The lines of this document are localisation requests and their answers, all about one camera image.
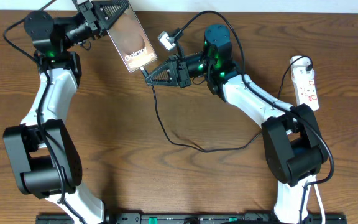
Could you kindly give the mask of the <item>white power strip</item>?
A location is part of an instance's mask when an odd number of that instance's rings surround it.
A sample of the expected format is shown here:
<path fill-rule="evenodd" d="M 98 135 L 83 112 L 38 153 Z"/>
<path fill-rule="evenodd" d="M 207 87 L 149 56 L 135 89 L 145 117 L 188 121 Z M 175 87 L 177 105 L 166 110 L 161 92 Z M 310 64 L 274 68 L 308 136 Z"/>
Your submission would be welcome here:
<path fill-rule="evenodd" d="M 318 95 L 316 91 L 315 82 L 313 79 L 292 78 L 295 90 L 295 98 L 297 105 L 306 104 L 313 111 L 319 109 Z"/>

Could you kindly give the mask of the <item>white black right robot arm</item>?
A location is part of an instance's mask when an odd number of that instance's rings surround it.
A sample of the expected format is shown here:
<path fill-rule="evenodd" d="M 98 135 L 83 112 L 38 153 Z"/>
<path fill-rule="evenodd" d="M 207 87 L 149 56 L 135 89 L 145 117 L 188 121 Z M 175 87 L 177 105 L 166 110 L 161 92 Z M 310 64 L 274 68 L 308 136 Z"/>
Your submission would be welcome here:
<path fill-rule="evenodd" d="M 148 73 L 141 72 L 150 86 L 191 85 L 192 78 L 204 77 L 210 92 L 239 108 L 261 130 L 265 160 L 278 180 L 277 201 L 273 209 L 280 223 L 305 223 L 311 186 L 325 183 L 334 172 L 334 160 L 324 141 L 313 109 L 305 104 L 293 106 L 267 93 L 239 68 L 232 57 L 231 37 L 237 34 L 229 24 L 213 24 L 204 32 L 203 50 L 184 55 L 178 39 L 162 32 L 158 39 L 167 49 L 178 52 Z"/>

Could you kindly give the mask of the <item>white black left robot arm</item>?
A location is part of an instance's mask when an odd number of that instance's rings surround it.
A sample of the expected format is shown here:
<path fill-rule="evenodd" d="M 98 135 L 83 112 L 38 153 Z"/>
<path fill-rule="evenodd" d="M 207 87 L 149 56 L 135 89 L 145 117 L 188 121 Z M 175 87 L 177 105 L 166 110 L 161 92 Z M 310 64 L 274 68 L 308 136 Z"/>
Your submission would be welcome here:
<path fill-rule="evenodd" d="M 58 205 L 73 223 L 115 223 L 82 180 L 80 156 L 65 121 L 82 74 L 72 47 L 105 36 L 129 3 L 85 1 L 75 7 L 72 17 L 52 17 L 38 9 L 20 20 L 35 47 L 30 59 L 40 86 L 25 118 L 5 129 L 3 141 L 22 194 Z"/>

